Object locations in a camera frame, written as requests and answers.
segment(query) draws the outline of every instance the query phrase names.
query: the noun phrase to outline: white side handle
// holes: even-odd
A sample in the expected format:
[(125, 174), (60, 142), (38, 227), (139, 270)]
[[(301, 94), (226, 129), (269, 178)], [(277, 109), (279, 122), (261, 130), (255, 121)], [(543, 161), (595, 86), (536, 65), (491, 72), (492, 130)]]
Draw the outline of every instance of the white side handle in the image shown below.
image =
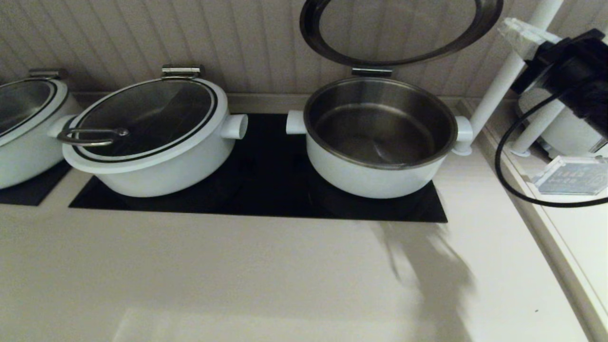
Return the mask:
[(287, 114), (287, 125), (285, 127), (287, 134), (306, 134), (306, 125), (304, 124), (304, 112), (301, 110), (290, 110)]
[(59, 133), (63, 131), (63, 128), (75, 117), (77, 117), (77, 115), (65, 115), (55, 120), (55, 122), (53, 122), (53, 124), (51, 124), (49, 129), (46, 131), (46, 135), (50, 136), (51, 138), (57, 138)]
[(247, 133), (248, 124), (247, 114), (228, 115), (219, 134), (226, 139), (242, 139)]
[(461, 149), (452, 149), (452, 152), (456, 153), (459, 156), (468, 156), (473, 150), (471, 149), (471, 141), (473, 141), (473, 127), (471, 126), (471, 122), (464, 116), (455, 116), (456, 126), (458, 127), (458, 135), (456, 136), (457, 142), (466, 142), (467, 148), (464, 150)]

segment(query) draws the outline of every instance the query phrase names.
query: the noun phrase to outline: white wall panel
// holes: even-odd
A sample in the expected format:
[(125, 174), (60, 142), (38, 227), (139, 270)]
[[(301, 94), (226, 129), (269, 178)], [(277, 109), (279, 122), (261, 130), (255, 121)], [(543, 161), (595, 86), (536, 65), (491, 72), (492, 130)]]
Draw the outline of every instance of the white wall panel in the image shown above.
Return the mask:
[[(437, 47), (470, 16), (472, 0), (340, 0), (336, 46), (372, 57)], [(308, 93), (350, 70), (319, 57), (300, 34), (304, 0), (5, 0), (0, 80), (64, 67), (75, 90), (110, 91), (157, 77), (166, 63), (202, 63), (229, 92)], [(526, 20), (537, 1), (505, 0), (502, 18)], [(424, 23), (427, 11), (440, 25)], [(572, 37), (603, 28), (608, 1), (565, 0), (550, 30)], [(365, 41), (374, 42), (365, 45)], [(510, 49), (495, 29), (457, 54), (399, 68), (395, 78), (444, 96), (482, 96)]]

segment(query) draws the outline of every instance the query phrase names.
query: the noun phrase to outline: backsplash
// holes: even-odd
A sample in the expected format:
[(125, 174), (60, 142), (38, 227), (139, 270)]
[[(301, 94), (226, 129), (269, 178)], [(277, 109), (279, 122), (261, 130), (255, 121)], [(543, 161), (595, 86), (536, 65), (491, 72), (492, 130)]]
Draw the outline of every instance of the backsplash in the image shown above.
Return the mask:
[[(357, 6), (368, 0), (350, 1)], [(379, 0), (383, 6), (386, 0)], [(29, 68), (61, 66), (77, 91), (112, 91), (156, 78), (166, 63), (202, 63), (228, 92), (310, 93), (350, 74), (318, 56), (300, 34), (304, 0), (5, 0), (0, 7), (0, 82)], [(426, 4), (410, 1), (411, 8)], [(472, 0), (439, 6), (439, 18)], [(502, 17), (530, 17), (537, 1), (505, 0)], [(428, 44), (456, 20), (429, 27)], [(605, 0), (566, 0), (550, 31), (574, 36), (608, 22)], [(382, 35), (386, 25), (370, 27)], [(408, 39), (396, 42), (409, 48)], [(442, 96), (482, 96), (510, 51), (496, 28), (448, 57), (402, 67), (395, 78)]]

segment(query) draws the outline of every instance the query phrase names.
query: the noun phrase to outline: black cable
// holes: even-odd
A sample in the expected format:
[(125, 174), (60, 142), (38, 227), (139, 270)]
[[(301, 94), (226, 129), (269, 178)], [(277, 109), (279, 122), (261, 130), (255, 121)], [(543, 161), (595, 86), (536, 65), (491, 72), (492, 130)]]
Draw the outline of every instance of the black cable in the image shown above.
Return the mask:
[(579, 83), (578, 86), (573, 86), (571, 88), (557, 92), (557, 93), (551, 95), (550, 97), (546, 98), (545, 100), (541, 101), (536, 106), (532, 107), (532, 109), (530, 109), (526, 113), (524, 113), (522, 115), (522, 117), (520, 117), (517, 121), (515, 121), (515, 123), (512, 124), (512, 126), (509, 127), (509, 129), (506, 131), (505, 135), (503, 135), (502, 139), (498, 143), (498, 147), (496, 148), (496, 155), (494, 157), (494, 167), (496, 168), (496, 177), (498, 177), (498, 180), (500, 181), (502, 186), (505, 187), (505, 189), (507, 189), (513, 195), (517, 196), (518, 198), (521, 198), (524, 201), (530, 202), (530, 203), (538, 204), (541, 206), (555, 207), (555, 208), (580, 208), (580, 207), (596, 206), (599, 204), (608, 203), (608, 197), (599, 198), (597, 200), (592, 200), (592, 201), (568, 202), (568, 203), (537, 200), (535, 198), (528, 197), (528, 196), (518, 192), (517, 190), (515, 190), (509, 183), (506, 182), (506, 179), (502, 174), (502, 169), (500, 168), (500, 155), (502, 154), (502, 150), (505, 147), (506, 141), (509, 139), (509, 136), (511, 136), (513, 131), (515, 131), (515, 129), (525, 121), (525, 119), (527, 119), (530, 115), (534, 114), (536, 111), (538, 111), (542, 107), (546, 106), (546, 104), (548, 104), (549, 102), (556, 100), (556, 99), (562, 97), (563, 95), (566, 95), (567, 93), (577, 89), (579, 86), (584, 85), (587, 82), (588, 81), (581, 82), (581, 83)]

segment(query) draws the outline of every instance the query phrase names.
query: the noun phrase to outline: black induction cooktop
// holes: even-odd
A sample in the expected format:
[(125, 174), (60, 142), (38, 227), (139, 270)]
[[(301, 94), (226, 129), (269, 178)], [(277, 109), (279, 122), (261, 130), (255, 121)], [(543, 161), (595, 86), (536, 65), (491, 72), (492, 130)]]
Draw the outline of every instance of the black induction cooktop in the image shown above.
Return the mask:
[(92, 177), (70, 207), (447, 222), (432, 182), (411, 195), (389, 200), (359, 197), (332, 186), (308, 161), (305, 136), (285, 134), (286, 118), (284, 114), (250, 114), (247, 135), (236, 141), (226, 162), (187, 189), (160, 197), (136, 198), (117, 194)]
[(62, 161), (31, 180), (2, 189), (0, 203), (38, 206), (70, 168), (68, 163)]

